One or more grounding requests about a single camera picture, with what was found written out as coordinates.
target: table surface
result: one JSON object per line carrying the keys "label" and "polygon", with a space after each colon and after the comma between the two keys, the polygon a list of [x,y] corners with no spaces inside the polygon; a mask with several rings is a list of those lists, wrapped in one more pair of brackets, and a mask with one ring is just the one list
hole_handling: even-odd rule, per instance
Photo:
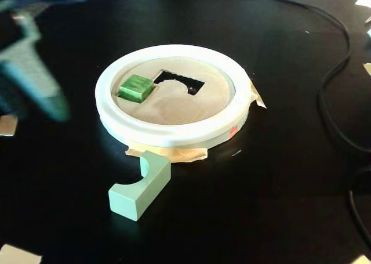
{"label": "table surface", "polygon": [[[341,128],[371,143],[371,41],[356,0],[299,0],[341,18],[353,55],[326,99]],[[72,119],[34,111],[0,139],[0,245],[42,263],[351,263],[368,254],[344,202],[347,172],[363,164],[338,149],[315,95],[345,51],[319,16],[272,0],[89,0],[38,18],[37,50],[64,89]],[[242,130],[172,179],[136,223],[109,209],[114,183],[140,180],[139,159],[102,127],[94,87],[115,59],[160,44],[222,52],[249,74],[255,104]],[[369,179],[357,204],[371,228]]]}

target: light green wooden block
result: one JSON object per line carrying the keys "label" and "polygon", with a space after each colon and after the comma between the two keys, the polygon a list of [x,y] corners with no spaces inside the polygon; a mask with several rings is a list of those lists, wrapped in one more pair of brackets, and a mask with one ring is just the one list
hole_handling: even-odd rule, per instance
{"label": "light green wooden block", "polygon": [[114,184],[108,191],[112,212],[137,221],[170,181],[168,158],[145,151],[140,157],[141,181],[131,185]]}

